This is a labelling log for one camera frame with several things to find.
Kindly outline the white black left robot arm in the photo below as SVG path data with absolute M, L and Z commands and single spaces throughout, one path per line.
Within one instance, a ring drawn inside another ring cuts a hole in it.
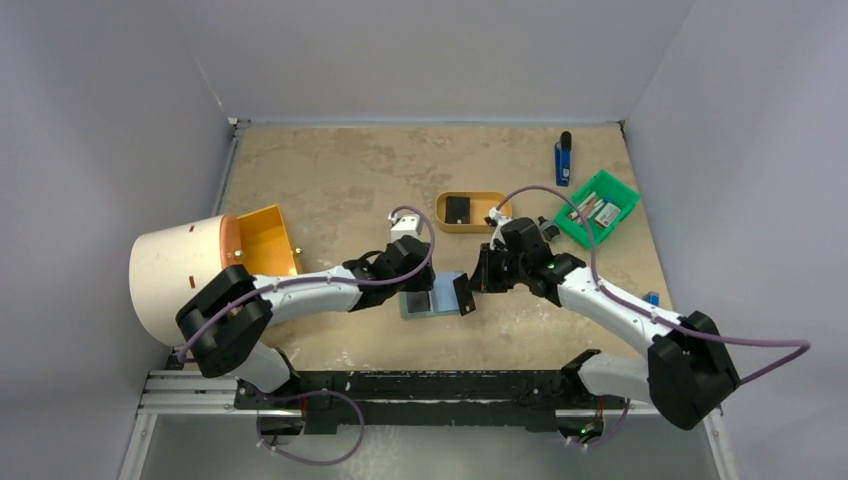
M 313 314 L 378 307 L 399 292 L 428 291 L 433 253 L 433 244 L 405 235 L 383 251 L 317 273 L 274 277 L 227 267 L 178 311 L 185 339 L 178 358 L 193 360 L 207 378 L 233 374 L 272 408 L 287 408 L 297 399 L 297 375 L 284 353 L 262 343 L 265 330 Z

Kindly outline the black credit card stack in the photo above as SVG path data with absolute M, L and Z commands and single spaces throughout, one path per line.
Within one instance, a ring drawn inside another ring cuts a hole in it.
M 471 223 L 471 199 L 467 196 L 450 195 L 445 199 L 446 224 L 468 225 Z

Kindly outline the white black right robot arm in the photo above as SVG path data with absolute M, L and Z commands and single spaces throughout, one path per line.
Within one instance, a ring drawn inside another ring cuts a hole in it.
M 726 347 L 706 340 L 713 320 L 656 307 L 594 277 L 579 258 L 552 253 L 531 218 L 492 210 L 494 232 L 480 247 L 465 291 L 505 293 L 517 285 L 553 305 L 578 313 L 612 332 L 638 352 L 636 358 L 587 350 L 564 369 L 561 392 L 576 407 L 600 396 L 650 403 L 672 425 L 691 430 L 740 384 Z

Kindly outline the grey-green card holder wallet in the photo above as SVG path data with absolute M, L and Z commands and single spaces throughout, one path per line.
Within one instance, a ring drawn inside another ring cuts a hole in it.
M 462 272 L 437 272 L 433 288 L 429 291 L 432 302 L 432 312 L 424 315 L 409 315 L 405 306 L 406 295 L 409 292 L 400 293 L 400 315 L 404 319 L 415 319 L 424 317 L 447 316 L 459 314 L 458 305 L 453 289 L 453 280 Z

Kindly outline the single black credit card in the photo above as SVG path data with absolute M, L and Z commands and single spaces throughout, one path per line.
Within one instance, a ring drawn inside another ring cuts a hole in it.
M 424 315 L 432 312 L 432 302 L 429 292 L 409 292 L 406 295 L 405 306 L 409 315 Z

